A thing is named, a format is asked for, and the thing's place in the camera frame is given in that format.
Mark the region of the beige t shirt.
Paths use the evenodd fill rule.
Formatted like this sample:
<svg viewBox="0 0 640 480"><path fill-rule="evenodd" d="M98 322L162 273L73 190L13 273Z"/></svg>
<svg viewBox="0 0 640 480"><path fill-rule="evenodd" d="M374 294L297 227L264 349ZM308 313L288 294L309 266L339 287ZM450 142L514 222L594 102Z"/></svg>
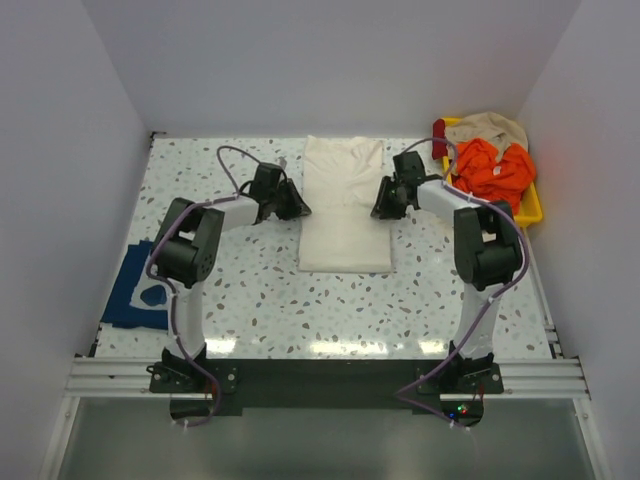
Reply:
<svg viewBox="0 0 640 480"><path fill-rule="evenodd" d="M461 144L473 139L482 139L496 150L496 161L500 162L512 145L529 150L526 132L516 121L495 112L483 112L466 116L451 126L445 127L446 139Z"/></svg>

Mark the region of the folded blue white t shirt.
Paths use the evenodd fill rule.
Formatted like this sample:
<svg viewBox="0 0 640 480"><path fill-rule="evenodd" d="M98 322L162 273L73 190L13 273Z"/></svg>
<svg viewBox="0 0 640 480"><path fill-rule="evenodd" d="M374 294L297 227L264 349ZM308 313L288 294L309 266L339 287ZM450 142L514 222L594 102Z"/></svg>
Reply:
<svg viewBox="0 0 640 480"><path fill-rule="evenodd" d="M145 267L152 243L140 241L127 247L101 321L117 328L166 331L165 286L150 279Z"/></svg>

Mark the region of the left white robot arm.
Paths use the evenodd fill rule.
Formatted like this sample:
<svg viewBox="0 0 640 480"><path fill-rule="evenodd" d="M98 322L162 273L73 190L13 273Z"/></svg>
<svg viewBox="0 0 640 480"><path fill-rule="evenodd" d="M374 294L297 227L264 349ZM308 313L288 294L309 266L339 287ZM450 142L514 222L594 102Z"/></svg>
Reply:
<svg viewBox="0 0 640 480"><path fill-rule="evenodd" d="M176 198L151 247L147 275L164 283L169 297L166 350L183 359L206 354L202 291L214 270L223 233L254 226L271 215L289 221L311 214L282 166L261 163L235 194L207 202Z"/></svg>

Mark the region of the cream t shirt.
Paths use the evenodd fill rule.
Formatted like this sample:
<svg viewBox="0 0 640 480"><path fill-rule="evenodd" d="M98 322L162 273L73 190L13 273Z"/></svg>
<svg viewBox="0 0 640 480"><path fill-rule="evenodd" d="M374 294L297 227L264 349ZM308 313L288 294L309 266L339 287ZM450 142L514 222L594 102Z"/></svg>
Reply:
<svg viewBox="0 0 640 480"><path fill-rule="evenodd" d="M307 138L302 195L312 213L301 224L301 271L392 271L390 226L371 217L383 161L380 140Z"/></svg>

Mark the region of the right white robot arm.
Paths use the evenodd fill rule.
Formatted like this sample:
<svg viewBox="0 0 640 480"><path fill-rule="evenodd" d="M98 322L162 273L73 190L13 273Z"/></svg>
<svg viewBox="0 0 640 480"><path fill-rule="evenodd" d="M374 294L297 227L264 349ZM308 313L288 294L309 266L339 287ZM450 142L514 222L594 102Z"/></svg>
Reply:
<svg viewBox="0 0 640 480"><path fill-rule="evenodd" d="M394 173L382 178L371 216L399 220L408 208L436 215L453 228L455 270L464 283L458 330L449 357L476 361L493 354L500 299L529 266L510 205L490 203L426 173L416 152L393 157Z"/></svg>

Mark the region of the orange t shirt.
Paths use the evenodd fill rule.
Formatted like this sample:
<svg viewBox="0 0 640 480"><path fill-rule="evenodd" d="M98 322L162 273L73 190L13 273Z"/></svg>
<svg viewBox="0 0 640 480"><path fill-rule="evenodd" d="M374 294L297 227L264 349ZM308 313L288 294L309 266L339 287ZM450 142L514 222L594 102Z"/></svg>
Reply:
<svg viewBox="0 0 640 480"><path fill-rule="evenodd" d="M490 202L506 201L517 215L522 196L536 177L529 153L511 144L498 160L498 149L481 138L459 143L457 150L453 186Z"/></svg>

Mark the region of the aluminium rail frame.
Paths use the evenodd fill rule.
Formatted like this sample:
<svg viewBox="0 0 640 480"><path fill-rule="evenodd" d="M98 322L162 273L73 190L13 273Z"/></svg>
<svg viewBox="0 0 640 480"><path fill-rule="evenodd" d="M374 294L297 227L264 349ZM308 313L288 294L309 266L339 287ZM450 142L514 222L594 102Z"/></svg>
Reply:
<svg viewBox="0 0 640 480"><path fill-rule="evenodd" d="M609 479L578 359L543 301L543 359L441 391L431 359L217 358L220 410L148 359L75 360L45 479Z"/></svg>

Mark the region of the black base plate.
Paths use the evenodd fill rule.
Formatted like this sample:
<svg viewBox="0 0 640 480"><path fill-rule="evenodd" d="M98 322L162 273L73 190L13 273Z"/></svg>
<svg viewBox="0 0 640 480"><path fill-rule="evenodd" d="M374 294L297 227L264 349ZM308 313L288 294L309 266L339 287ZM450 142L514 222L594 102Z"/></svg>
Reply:
<svg viewBox="0 0 640 480"><path fill-rule="evenodd" d="M240 416L247 409L402 409L441 413L465 426L485 395L505 391L490 360L250 360L164 354L147 367L149 390L170 396L173 419Z"/></svg>

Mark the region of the red cloth in bin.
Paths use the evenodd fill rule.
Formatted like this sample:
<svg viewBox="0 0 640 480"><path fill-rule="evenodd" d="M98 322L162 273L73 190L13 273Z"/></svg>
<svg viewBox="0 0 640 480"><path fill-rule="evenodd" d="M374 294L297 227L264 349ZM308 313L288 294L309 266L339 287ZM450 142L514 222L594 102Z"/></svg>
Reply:
<svg viewBox="0 0 640 480"><path fill-rule="evenodd" d="M448 155L448 146L445 142L445 129L446 122L444 118L439 118L432 124L432 137L434 138L432 141L433 160L441 160Z"/></svg>

